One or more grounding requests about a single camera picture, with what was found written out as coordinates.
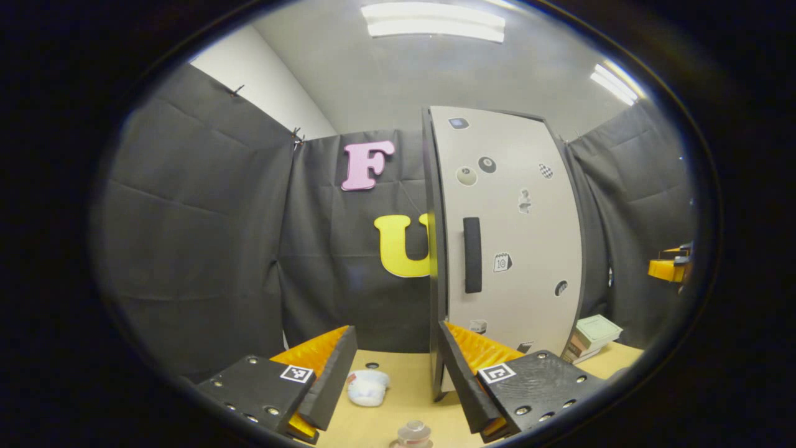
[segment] white cloth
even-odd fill
[[[384,401],[390,377],[382,371],[355,370],[348,377],[349,399],[359,406],[375,407]]]

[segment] stack of books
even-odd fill
[[[612,340],[617,340],[622,329],[601,315],[578,320],[567,349],[561,357],[568,363],[577,364],[599,353]]]

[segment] pink letter f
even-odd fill
[[[368,176],[368,169],[372,168],[375,175],[384,171],[384,155],[392,154],[396,147],[391,141],[371,143],[355,143],[346,145],[343,150],[349,153],[348,178],[341,185],[345,191],[368,190],[376,185],[376,180]],[[371,151],[380,151],[369,157]]]

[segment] yellow object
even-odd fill
[[[666,281],[683,281],[685,265],[675,266],[674,260],[650,260],[650,270],[647,272],[652,277]]]
[[[336,330],[323,333],[322,335],[296,345],[271,358],[271,361],[288,364],[296,367],[311,368],[315,372],[315,379],[321,377],[326,362],[332,355],[332,351],[338,345],[340,336],[343,335],[348,325]],[[300,434],[305,434],[308,438],[313,438],[318,431],[314,426],[304,420],[298,412],[291,416],[288,423],[291,429]]]
[[[525,356],[523,352],[508,348],[503,344],[499,344],[486,336],[481,336],[466,328],[453,325],[450,322],[445,322],[445,325],[448,327],[448,330],[451,331],[473,375],[478,374],[478,369],[494,366],[495,364]]]
[[[492,423],[486,425],[483,431],[481,431],[484,435],[491,435],[494,434],[495,431],[501,429],[506,425],[505,419],[502,417],[498,417],[495,420],[492,420]]]
[[[428,214],[421,214],[418,221],[426,227],[428,238]],[[380,235],[381,264],[387,272],[398,277],[426,277],[431,273],[428,254],[423,260],[412,260],[406,256],[406,228],[411,223],[412,220],[402,214],[380,216],[373,221]]]

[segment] white cabinet door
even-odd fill
[[[511,348],[561,354],[580,303],[576,200],[538,120],[431,107],[447,235],[448,320]],[[467,293],[464,218],[480,224],[481,291]],[[447,372],[443,391],[453,390]]]

